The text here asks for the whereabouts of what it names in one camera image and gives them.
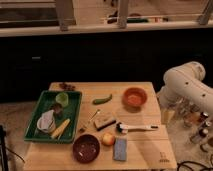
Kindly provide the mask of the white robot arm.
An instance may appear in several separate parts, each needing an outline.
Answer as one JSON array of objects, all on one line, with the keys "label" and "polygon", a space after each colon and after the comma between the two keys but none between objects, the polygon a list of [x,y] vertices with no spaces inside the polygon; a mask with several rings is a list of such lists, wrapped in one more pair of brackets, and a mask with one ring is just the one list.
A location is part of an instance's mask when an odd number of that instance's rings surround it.
[{"label": "white robot arm", "polygon": [[185,98],[202,112],[213,114],[213,88],[202,82],[205,75],[204,66],[196,61],[167,70],[163,76],[164,86],[158,95],[160,106],[168,108]]}]

